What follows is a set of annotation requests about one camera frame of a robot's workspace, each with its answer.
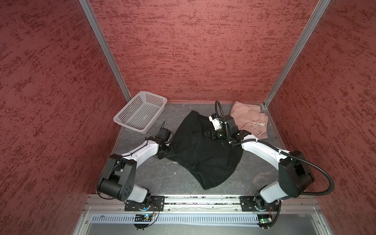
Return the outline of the black shorts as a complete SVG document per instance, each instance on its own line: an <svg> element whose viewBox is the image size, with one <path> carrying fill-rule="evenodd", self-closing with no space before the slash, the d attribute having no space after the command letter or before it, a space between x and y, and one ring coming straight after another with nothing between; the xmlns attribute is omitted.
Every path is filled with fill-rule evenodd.
<svg viewBox="0 0 376 235"><path fill-rule="evenodd" d="M167 159L187 169L204 190L225 182L236 170L243 149L225 140L212 141L207 134L213 128L209 118L191 111L174 134L173 156Z"/></svg>

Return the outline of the pink shorts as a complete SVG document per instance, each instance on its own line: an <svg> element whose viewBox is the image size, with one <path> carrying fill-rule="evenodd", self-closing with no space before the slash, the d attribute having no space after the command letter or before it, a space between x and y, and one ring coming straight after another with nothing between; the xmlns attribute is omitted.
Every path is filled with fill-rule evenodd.
<svg viewBox="0 0 376 235"><path fill-rule="evenodd" d="M267 139L268 117L258 105L235 102L230 111L239 130L245 130L259 139Z"/></svg>

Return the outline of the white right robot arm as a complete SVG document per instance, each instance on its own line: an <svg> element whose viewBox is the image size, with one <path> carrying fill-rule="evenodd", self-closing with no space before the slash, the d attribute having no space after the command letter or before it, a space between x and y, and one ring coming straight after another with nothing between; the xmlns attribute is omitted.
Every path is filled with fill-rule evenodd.
<svg viewBox="0 0 376 235"><path fill-rule="evenodd" d="M205 133L212 141L225 140L251 152L278 170L278 180L255 193L253 204L258 211L267 210L278 200L297 198L315 181L309 164L299 151L289 152L258 139L248 131L239 131L231 137L223 129Z"/></svg>

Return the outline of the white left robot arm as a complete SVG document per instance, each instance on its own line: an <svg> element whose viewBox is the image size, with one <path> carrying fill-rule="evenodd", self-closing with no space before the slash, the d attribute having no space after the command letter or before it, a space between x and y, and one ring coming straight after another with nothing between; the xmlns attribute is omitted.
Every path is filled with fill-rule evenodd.
<svg viewBox="0 0 376 235"><path fill-rule="evenodd" d="M113 154L102 170L97 183L97 194L109 199L151 203L150 190L135 184L137 168L149 158L164 159L176 155L175 146L161 138L147 138L137 148Z"/></svg>

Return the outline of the white plastic laundry basket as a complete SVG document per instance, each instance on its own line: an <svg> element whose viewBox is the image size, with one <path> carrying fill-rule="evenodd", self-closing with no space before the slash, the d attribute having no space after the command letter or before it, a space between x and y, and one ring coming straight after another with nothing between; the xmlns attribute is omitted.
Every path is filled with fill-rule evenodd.
<svg viewBox="0 0 376 235"><path fill-rule="evenodd" d="M146 134L165 109L167 98L141 91L136 94L113 118L125 128Z"/></svg>

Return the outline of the left circuit board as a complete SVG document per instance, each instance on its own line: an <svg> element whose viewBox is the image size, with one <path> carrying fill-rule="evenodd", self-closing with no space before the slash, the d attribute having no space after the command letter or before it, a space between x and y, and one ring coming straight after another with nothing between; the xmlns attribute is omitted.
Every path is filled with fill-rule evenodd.
<svg viewBox="0 0 376 235"><path fill-rule="evenodd" d="M140 223L151 223L153 220L153 216L150 214L136 214L134 221Z"/></svg>

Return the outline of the circuit board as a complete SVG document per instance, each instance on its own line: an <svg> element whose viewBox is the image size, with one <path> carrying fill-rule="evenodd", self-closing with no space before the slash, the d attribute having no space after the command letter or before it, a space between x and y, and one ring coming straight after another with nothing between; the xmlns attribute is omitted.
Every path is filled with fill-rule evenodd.
<svg viewBox="0 0 376 235"><path fill-rule="evenodd" d="M270 216L268 214L258 214L257 217L258 217L257 224L260 227L268 227L273 223L272 216Z"/></svg>
<svg viewBox="0 0 376 235"><path fill-rule="evenodd" d="M140 223L151 223L153 220L153 216L150 214L136 214L134 221Z"/></svg>

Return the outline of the right circuit board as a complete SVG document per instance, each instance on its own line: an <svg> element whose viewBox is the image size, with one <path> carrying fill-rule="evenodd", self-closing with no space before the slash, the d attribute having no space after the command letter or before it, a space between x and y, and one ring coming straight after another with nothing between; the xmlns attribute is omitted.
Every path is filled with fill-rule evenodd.
<svg viewBox="0 0 376 235"><path fill-rule="evenodd" d="M268 227L273 223L272 216L270 216L268 214L258 214L257 217L258 217L257 224L260 227Z"/></svg>

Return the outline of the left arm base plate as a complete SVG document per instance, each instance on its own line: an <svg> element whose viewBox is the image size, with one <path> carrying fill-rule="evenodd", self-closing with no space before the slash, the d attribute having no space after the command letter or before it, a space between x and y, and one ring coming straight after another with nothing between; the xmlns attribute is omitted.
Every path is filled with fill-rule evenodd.
<svg viewBox="0 0 376 235"><path fill-rule="evenodd" d="M143 202L127 200L124 210L126 212L160 212L163 211L165 204L164 196L149 195Z"/></svg>

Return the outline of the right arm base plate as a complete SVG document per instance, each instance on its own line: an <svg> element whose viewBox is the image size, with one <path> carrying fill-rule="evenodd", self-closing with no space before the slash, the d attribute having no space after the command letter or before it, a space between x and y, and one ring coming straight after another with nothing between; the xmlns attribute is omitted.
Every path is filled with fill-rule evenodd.
<svg viewBox="0 0 376 235"><path fill-rule="evenodd" d="M261 196L240 196L239 200L243 212L277 211L280 205L278 200L268 203Z"/></svg>

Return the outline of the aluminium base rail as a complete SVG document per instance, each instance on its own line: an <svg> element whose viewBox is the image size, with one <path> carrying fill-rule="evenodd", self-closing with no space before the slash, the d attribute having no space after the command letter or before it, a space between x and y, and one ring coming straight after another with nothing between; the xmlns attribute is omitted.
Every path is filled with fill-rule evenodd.
<svg viewBox="0 0 376 235"><path fill-rule="evenodd" d="M200 195L200 194L165 194L163 213L269 213L243 212L240 206L240 195ZM91 194L84 206L85 212L132 212L124 210L125 202L105 200ZM289 214L321 214L322 210L313 196L300 196L280 203L281 213Z"/></svg>

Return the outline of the right aluminium corner post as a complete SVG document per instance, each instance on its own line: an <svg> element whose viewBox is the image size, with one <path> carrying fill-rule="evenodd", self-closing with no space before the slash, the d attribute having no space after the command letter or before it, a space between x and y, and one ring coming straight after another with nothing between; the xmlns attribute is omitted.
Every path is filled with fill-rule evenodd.
<svg viewBox="0 0 376 235"><path fill-rule="evenodd" d="M319 23L320 19L322 18L323 14L325 13L330 3L331 3L331 0L319 0L318 1L307 24L305 25L301 35L299 36L293 50L291 51L284 67L279 73L276 82L274 83L271 91L269 92L268 96L266 97L263 103L263 106L265 109L268 109L274 96L277 94L277 91L279 90L280 86L284 82L286 76L288 75L289 71L291 70L292 66L294 65L295 61L297 60L298 56L300 55L301 51L303 50L308 39L310 38L311 34L315 30L317 24Z"/></svg>

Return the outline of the aluminium corner post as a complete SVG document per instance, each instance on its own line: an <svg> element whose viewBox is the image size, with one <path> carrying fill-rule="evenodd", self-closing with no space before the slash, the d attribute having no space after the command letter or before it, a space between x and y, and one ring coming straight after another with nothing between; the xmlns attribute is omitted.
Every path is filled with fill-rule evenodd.
<svg viewBox="0 0 376 235"><path fill-rule="evenodd" d="M123 76L120 72L120 69L118 68L118 65L115 61L115 58L114 58L114 56L111 52L111 49L110 49L110 47L109 47L109 45L108 45L108 43L105 39L105 36L104 36L102 29L99 25L99 22L98 22L98 20L95 16L95 13L94 13L93 8L90 4L90 1L79 0L79 3L80 3L80 5L81 5L81 7L84 11L84 14L85 14L93 32L94 32L94 35L95 35L103 53L104 53L104 56L105 56L105 58L106 58L106 60L109 64L114 76L115 76L115 79L116 79L125 99L127 101L130 101L132 99L132 97L130 95L130 92L129 92L126 84L125 84L125 81L124 81Z"/></svg>
<svg viewBox="0 0 376 235"><path fill-rule="evenodd" d="M263 103L263 106L265 109L268 109L274 96L277 94L277 91L279 90L280 86L284 82L286 76L288 75L289 71L291 70L292 66L294 65L295 61L297 60L298 56L300 55L301 51L303 50L308 39L310 38L311 34L315 30L317 24L319 23L320 19L322 18L323 14L325 13L330 3L331 3L331 0L319 0L318 1L307 24L305 25L301 35L299 36L293 50L291 51L284 67L279 73L276 82L274 83L271 91L269 92L268 96L266 97Z"/></svg>

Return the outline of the left aluminium corner post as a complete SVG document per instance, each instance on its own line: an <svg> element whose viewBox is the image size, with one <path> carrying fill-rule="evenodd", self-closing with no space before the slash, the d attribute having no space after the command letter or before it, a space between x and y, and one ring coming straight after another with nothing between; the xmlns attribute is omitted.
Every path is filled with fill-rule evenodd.
<svg viewBox="0 0 376 235"><path fill-rule="evenodd" d="M84 11L84 14L85 14L93 32L94 32L94 35L95 35L103 53L104 53L104 56L105 56L105 58L106 58L106 60L109 64L114 76L115 76L115 79L116 79L125 99L127 101L130 101L132 99L132 97L130 95L130 92L129 92L126 84L125 84L125 81L124 81L123 76L120 72L120 69L118 68L118 65L115 61L115 58L114 58L114 56L111 52L111 49L110 49L110 47L109 47L109 45L108 45L108 43L105 39L105 36L104 36L102 29L99 25L99 22L98 22L98 20L95 16L95 13L94 13L93 8L90 4L90 1L79 0L79 3L80 3L80 5L81 5L81 7Z"/></svg>

